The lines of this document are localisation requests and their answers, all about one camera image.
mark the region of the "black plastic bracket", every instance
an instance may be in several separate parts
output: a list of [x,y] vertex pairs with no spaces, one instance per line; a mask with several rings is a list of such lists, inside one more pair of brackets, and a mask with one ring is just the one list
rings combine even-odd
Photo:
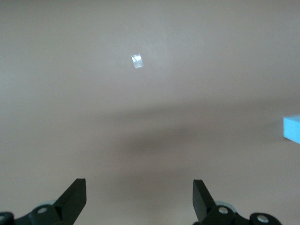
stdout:
[[73,225],[85,204],[85,179],[76,179],[53,205],[38,206],[18,219],[11,212],[0,212],[0,225]]
[[253,213],[247,220],[223,205],[216,205],[202,180],[194,180],[193,206],[198,218],[194,225],[281,225],[266,213]]

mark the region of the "small transparent object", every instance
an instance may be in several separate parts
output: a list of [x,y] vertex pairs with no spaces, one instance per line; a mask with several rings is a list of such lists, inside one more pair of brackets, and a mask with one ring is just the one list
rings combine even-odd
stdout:
[[131,56],[135,68],[143,67],[143,61],[140,54]]

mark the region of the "blue cube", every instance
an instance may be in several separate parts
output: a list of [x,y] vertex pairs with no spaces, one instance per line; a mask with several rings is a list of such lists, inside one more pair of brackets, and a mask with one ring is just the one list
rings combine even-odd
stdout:
[[300,144],[300,115],[283,118],[283,136]]

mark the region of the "screw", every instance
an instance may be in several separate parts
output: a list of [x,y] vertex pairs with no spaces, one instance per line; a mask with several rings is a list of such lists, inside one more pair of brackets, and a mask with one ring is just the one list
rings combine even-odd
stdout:
[[219,208],[219,212],[222,214],[227,214],[228,213],[228,209],[226,209],[225,207],[220,207]]
[[257,216],[257,219],[258,219],[259,221],[261,221],[262,223],[267,223],[267,222],[269,222],[268,218],[266,218],[264,215],[259,215],[259,216]]
[[44,213],[44,212],[46,212],[46,211],[47,211],[47,208],[43,207],[43,208],[40,208],[40,209],[37,211],[37,213],[38,213],[38,214],[41,214],[41,213]]

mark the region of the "light blue block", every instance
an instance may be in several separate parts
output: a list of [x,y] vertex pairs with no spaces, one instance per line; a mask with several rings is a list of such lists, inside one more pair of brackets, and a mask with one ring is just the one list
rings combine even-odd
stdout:
[[283,118],[283,136],[300,144],[300,115]]

